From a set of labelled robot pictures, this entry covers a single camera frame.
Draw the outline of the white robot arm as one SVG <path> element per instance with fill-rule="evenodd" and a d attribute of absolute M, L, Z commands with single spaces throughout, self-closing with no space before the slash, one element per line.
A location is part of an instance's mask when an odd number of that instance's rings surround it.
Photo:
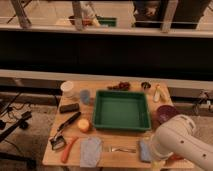
<path fill-rule="evenodd" d="M 193 162 L 205 171 L 213 171 L 213 146 L 194 137 L 196 125 L 186 115 L 177 115 L 160 125 L 149 142 L 156 161 L 168 159 L 173 153 Z"/>

